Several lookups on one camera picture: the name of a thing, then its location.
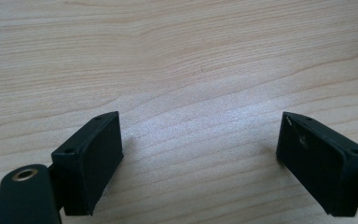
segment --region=wooden table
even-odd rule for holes
[[[358,223],[275,159],[283,111],[358,142],[358,0],[0,0],[0,180],[115,110],[124,161],[63,223]]]

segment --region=small hole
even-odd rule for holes
[[[67,154],[74,153],[75,149],[70,147],[70,148],[67,148],[64,152],[67,153]]]
[[[27,180],[27,179],[33,177],[36,174],[37,174],[36,169],[26,169],[26,170],[16,173],[13,176],[13,180],[14,181],[24,181],[24,180]]]
[[[353,152],[354,154],[358,154],[358,149],[352,149],[351,152]]]
[[[30,176],[31,174],[32,174],[31,170],[26,170],[24,172],[19,173],[19,178],[25,178],[25,177]]]

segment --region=black plastic block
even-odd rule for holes
[[[123,159],[118,112],[100,115],[51,154],[53,169],[64,179],[67,216],[92,215],[95,204]]]
[[[358,144],[315,119],[284,112],[277,157],[327,214],[356,214]]]

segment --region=black plastic part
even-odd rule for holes
[[[61,223],[45,165],[23,166],[2,179],[0,223]]]
[[[60,175],[54,169],[53,164],[49,166],[48,172],[50,174],[51,186],[53,187],[56,207],[58,210],[61,210],[63,207],[63,202],[66,198],[65,180],[60,178]]]
[[[95,204],[123,159],[118,112],[100,115],[55,150],[53,167],[64,180],[67,216],[92,215]]]
[[[358,144],[315,119],[284,112],[277,158],[327,214],[356,214]]]

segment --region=metal ring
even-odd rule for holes
[[[16,173],[15,175],[13,175],[13,180],[14,181],[24,181],[24,180],[27,180],[27,179],[33,177],[36,174],[37,174],[37,170],[34,168],[21,170],[18,173]]]

